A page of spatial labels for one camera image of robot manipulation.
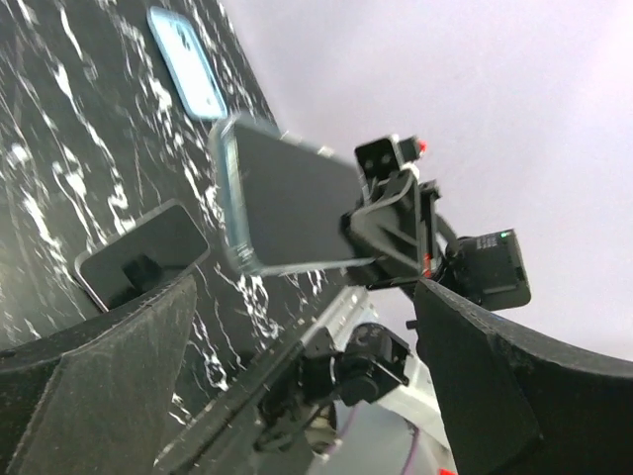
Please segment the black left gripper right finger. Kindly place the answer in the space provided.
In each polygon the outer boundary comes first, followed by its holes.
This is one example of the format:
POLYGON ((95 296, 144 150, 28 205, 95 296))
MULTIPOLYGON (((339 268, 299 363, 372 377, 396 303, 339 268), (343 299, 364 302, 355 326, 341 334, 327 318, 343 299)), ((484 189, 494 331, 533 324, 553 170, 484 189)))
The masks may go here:
POLYGON ((632 364, 551 338, 430 280, 417 351, 461 474, 629 474, 632 364))

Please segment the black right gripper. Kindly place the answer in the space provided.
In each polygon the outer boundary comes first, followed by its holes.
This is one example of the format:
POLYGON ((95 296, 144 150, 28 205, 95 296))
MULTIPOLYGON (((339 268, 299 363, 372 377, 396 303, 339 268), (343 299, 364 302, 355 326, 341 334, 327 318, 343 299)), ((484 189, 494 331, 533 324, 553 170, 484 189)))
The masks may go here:
POLYGON ((411 172, 393 172, 373 183, 372 201, 342 219, 352 249, 370 257, 348 266, 349 283, 368 289, 411 287, 432 279, 441 258, 437 243, 435 180, 418 183, 411 172))

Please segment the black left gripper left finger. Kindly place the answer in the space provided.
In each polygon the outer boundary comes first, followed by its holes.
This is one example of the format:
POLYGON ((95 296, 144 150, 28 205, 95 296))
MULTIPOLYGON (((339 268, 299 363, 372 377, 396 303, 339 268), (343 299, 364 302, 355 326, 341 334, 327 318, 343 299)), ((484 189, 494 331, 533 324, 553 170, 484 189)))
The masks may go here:
POLYGON ((196 303, 182 277, 2 351, 2 473, 151 473, 196 303))

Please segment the spare phone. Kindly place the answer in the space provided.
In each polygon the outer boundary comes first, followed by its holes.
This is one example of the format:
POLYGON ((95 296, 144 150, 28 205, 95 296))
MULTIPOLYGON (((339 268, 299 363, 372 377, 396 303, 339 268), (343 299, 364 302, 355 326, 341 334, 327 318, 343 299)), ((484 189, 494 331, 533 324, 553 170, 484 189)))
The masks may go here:
POLYGON ((345 217, 368 198, 357 166, 248 114, 217 121, 207 150, 226 255, 237 272, 271 276, 372 263, 343 231, 345 217))

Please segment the black smartphone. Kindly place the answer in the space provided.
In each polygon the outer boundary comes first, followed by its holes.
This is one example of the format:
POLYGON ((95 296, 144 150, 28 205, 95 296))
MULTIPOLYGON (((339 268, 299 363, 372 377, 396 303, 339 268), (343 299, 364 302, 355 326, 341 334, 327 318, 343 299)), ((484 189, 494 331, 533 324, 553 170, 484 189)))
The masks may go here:
POLYGON ((170 200, 122 235, 80 253, 73 275, 97 307, 109 312, 191 270, 209 253, 190 213, 170 200))

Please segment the light blue phone case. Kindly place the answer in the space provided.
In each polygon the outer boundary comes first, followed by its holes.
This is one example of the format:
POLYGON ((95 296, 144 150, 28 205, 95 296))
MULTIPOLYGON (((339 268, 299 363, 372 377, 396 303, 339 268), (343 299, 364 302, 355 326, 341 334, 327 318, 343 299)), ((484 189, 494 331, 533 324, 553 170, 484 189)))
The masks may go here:
POLYGON ((214 121, 227 106, 197 32, 188 19, 164 8, 149 8, 147 23, 189 118, 214 121))

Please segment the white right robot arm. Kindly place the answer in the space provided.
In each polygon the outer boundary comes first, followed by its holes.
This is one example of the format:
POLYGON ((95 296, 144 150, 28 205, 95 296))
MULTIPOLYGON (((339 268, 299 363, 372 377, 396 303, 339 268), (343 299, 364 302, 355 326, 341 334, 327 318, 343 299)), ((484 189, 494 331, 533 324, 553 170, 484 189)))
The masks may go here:
MULTIPOLYGON (((531 299, 516 235, 512 230, 479 237, 457 237, 435 212, 439 197, 434 183, 414 183, 402 172, 370 180, 367 199, 342 215, 340 230, 352 248, 369 258, 368 267, 354 277, 368 289, 398 287, 409 298, 420 280, 437 283, 479 309, 487 311, 522 307, 531 299)), ((454 364, 441 364, 430 350, 435 342, 422 327, 423 311, 408 322, 416 330, 416 356, 386 328, 373 326, 367 334, 354 332, 344 351, 307 356, 300 365, 299 381, 309 404, 342 400, 353 406, 389 398, 412 385, 409 368, 424 370, 431 378, 443 421, 456 421, 444 431, 463 473, 498 474, 522 450, 518 434, 510 433, 512 399, 494 403, 490 411, 460 413, 439 386, 440 373, 454 364)))

